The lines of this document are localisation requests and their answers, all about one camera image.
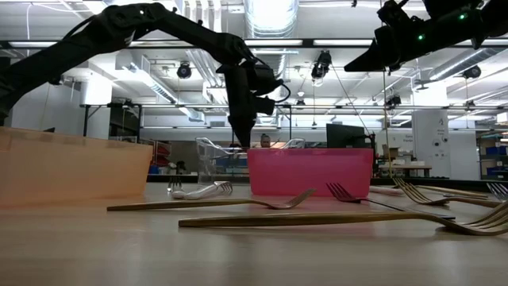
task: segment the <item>spotlight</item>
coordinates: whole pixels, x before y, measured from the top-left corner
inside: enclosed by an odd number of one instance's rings
[[[465,79],[478,79],[482,75],[482,70],[479,66],[474,66],[462,72]]]
[[[329,71],[329,65],[332,63],[332,56],[329,51],[321,51],[321,54],[317,58],[316,63],[314,63],[314,68],[312,69],[312,80],[314,82],[322,82],[323,78]]]
[[[296,105],[297,106],[304,106],[305,105],[305,100],[303,100],[303,99],[297,100],[296,101]]]
[[[188,79],[192,75],[191,64],[189,62],[181,62],[176,75],[180,79]]]

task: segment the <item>box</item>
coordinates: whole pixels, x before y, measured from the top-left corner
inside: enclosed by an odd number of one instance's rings
[[[254,195],[331,197],[326,184],[340,184],[357,198],[368,195],[372,149],[250,149],[247,162]]]
[[[388,145],[383,144],[383,157],[388,158]],[[398,157],[398,147],[390,147],[390,158],[395,159]]]
[[[152,147],[0,127],[0,207],[140,195]]]

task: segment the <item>transparent plastic bin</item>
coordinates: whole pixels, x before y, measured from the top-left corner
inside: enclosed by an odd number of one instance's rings
[[[0,207],[140,195],[152,147],[0,127]]]
[[[210,185],[234,176],[247,176],[247,153],[239,148],[222,148],[205,137],[196,138],[198,184]]]

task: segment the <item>shelf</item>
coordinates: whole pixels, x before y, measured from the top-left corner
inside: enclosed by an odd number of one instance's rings
[[[508,155],[480,155],[481,160],[508,160]]]

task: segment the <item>fork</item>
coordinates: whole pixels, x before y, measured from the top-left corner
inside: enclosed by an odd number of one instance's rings
[[[238,205],[238,204],[258,204],[262,206],[266,206],[272,210],[290,210],[304,200],[306,200],[310,195],[312,195],[316,190],[309,189],[304,191],[302,194],[294,197],[290,201],[283,204],[271,204],[265,203],[262,201],[254,200],[254,199],[208,199],[203,201],[190,201],[190,202],[160,202],[160,203],[134,203],[123,206],[112,206],[107,207],[108,211],[143,211],[143,210],[163,210],[163,209],[176,209],[176,208],[186,208],[186,207],[217,207],[217,206],[230,206],[230,205]]]
[[[174,191],[183,191],[182,189],[182,179],[180,176],[170,176],[169,184],[167,185],[167,191],[172,193]]]
[[[508,190],[506,190],[505,186],[498,183],[487,183],[487,187],[491,190],[491,193],[495,195],[498,200],[505,202],[508,200]]]
[[[370,202],[370,203],[376,203],[383,207],[389,207],[391,209],[397,210],[397,211],[412,211],[412,212],[421,212],[422,214],[428,214],[428,215],[436,215],[443,219],[455,219],[454,216],[451,215],[442,215],[442,214],[431,214],[424,211],[417,211],[413,209],[403,208],[403,207],[397,207],[393,206],[387,203],[381,203],[379,201],[376,201],[374,199],[369,198],[356,198],[353,197],[348,191],[346,191],[339,183],[331,183],[326,184],[332,195],[335,197],[335,199],[338,199],[341,202],[344,203],[362,203],[362,201]]]
[[[382,222],[422,219],[437,222],[462,234],[494,236],[508,233],[508,202],[502,203],[487,215],[470,223],[457,223],[431,214],[414,212],[367,212],[324,214],[265,214],[225,218],[191,218],[179,221],[180,227],[219,226],[310,226],[355,222]]]
[[[402,191],[406,193],[406,195],[413,200],[415,203],[427,205],[427,206],[444,206],[449,202],[462,202],[462,203],[470,203],[478,206],[484,207],[497,207],[501,203],[494,202],[490,200],[483,199],[465,199],[465,198],[444,198],[438,200],[431,200],[424,196],[417,188],[414,187],[413,184],[407,184],[404,180],[399,178],[394,178],[394,182],[398,185]]]
[[[210,186],[202,187],[197,191],[186,193],[185,191],[172,191],[171,197],[173,199],[204,199],[217,195],[231,195],[233,192],[233,185],[227,181],[214,182]]]

